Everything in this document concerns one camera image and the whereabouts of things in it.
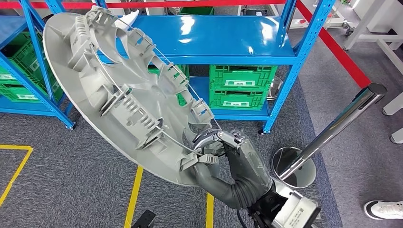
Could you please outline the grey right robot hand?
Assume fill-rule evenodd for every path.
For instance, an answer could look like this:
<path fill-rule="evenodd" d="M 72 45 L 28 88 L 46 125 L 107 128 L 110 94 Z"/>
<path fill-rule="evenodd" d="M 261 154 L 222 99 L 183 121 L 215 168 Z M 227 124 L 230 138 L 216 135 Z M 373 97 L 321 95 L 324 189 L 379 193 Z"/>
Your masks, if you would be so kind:
<path fill-rule="evenodd" d="M 193 149 L 203 153 L 213 147 L 229 161 L 231 175 L 235 180 L 233 184 L 214 176 L 205 164 L 194 166 L 198 184 L 211 195 L 217 198 L 241 195 L 260 198 L 271 189 L 273 181 L 267 168 L 253 142 L 243 131 L 208 129 L 195 136 L 192 143 Z"/>

